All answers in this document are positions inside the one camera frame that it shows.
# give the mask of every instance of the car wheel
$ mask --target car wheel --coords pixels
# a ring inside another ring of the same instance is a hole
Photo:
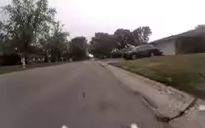
[[[135,60],[136,59],[136,55],[135,54],[131,55],[131,59]]]

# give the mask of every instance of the roof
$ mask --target roof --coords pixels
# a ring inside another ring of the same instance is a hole
[[[158,39],[158,40],[152,41],[150,43],[154,44],[154,43],[160,43],[160,42],[165,42],[165,41],[169,41],[169,40],[175,40],[175,39],[180,38],[180,37],[195,37],[195,36],[205,36],[205,28],[204,29],[190,30],[190,31],[180,33],[177,35],[172,35],[169,37]]]

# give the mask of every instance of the road marking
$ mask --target road marking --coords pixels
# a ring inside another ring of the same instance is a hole
[[[198,110],[200,110],[200,111],[205,111],[205,105],[199,105],[198,106]]]
[[[133,123],[131,124],[131,128],[139,128],[139,127],[137,126],[137,124]]]
[[[63,124],[63,125],[62,125],[62,128],[68,128],[68,127],[67,127],[66,125]]]

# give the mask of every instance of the asphalt road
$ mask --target asphalt road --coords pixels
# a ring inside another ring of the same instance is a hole
[[[161,128],[136,95],[95,61],[0,76],[0,128]]]

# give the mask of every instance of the car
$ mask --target car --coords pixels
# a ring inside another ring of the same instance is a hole
[[[153,45],[140,45],[124,53],[125,59],[137,59],[142,57],[161,56],[163,53]]]

